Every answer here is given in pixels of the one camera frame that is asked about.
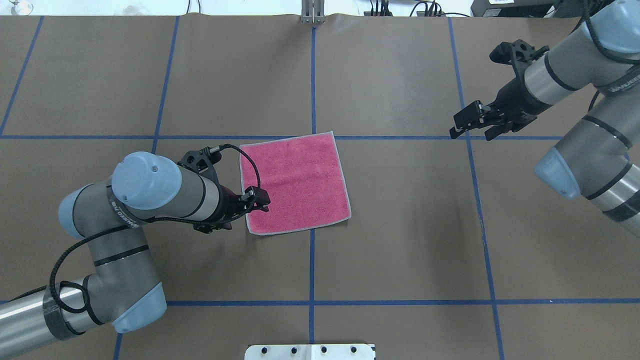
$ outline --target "pink cloth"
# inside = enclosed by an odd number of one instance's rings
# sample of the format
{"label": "pink cloth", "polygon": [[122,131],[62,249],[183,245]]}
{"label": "pink cloth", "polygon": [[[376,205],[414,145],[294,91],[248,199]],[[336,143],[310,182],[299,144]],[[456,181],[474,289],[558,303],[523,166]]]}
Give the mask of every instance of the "pink cloth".
{"label": "pink cloth", "polygon": [[[263,189],[269,192],[269,212],[247,215],[256,235],[290,233],[328,226],[351,218],[333,132],[240,146],[254,160]],[[256,185],[249,161],[240,157],[243,189]]]}

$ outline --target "metal clamp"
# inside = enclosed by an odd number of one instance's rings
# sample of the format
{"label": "metal clamp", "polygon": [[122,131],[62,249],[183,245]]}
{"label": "metal clamp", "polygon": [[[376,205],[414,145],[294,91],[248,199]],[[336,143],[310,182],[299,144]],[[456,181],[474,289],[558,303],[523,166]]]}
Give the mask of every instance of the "metal clamp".
{"label": "metal clamp", "polygon": [[302,23],[322,24],[324,20],[324,0],[302,0]]}

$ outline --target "white mounting plate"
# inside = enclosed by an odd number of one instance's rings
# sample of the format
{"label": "white mounting plate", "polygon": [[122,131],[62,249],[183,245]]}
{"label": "white mounting plate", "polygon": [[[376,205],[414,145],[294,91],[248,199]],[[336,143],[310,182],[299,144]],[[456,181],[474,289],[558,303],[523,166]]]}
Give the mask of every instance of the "white mounting plate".
{"label": "white mounting plate", "polygon": [[376,360],[376,346],[370,344],[252,345],[246,349],[244,360]]}

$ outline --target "gray strap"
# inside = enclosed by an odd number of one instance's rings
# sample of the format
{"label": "gray strap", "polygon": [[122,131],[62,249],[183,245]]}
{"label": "gray strap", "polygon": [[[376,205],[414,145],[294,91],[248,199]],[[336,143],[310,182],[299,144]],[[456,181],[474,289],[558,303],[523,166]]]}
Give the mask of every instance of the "gray strap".
{"label": "gray strap", "polygon": [[127,206],[125,206],[122,201],[118,200],[116,194],[113,193],[113,189],[111,188],[111,179],[107,181],[107,200],[109,201],[109,205],[111,205],[113,212],[115,212],[122,220],[122,223],[131,229],[141,227],[143,225],[141,222],[145,222],[133,215],[129,209],[127,209]]}
{"label": "gray strap", "polygon": [[51,297],[49,287],[44,290],[42,299],[42,314],[44,321],[47,323],[49,332],[58,340],[67,340],[84,334],[75,331],[62,315],[62,309],[56,304]]}
{"label": "gray strap", "polygon": [[615,96],[633,89],[638,84],[640,84],[640,65],[627,70],[622,78],[606,85],[596,86],[596,89],[605,96]]}

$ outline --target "white label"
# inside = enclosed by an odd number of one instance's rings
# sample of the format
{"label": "white label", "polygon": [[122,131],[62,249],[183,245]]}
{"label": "white label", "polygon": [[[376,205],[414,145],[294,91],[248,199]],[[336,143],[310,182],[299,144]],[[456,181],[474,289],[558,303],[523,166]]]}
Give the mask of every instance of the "white label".
{"label": "white label", "polygon": [[483,17],[494,17],[500,14],[500,10],[502,9],[487,9],[484,11]]}

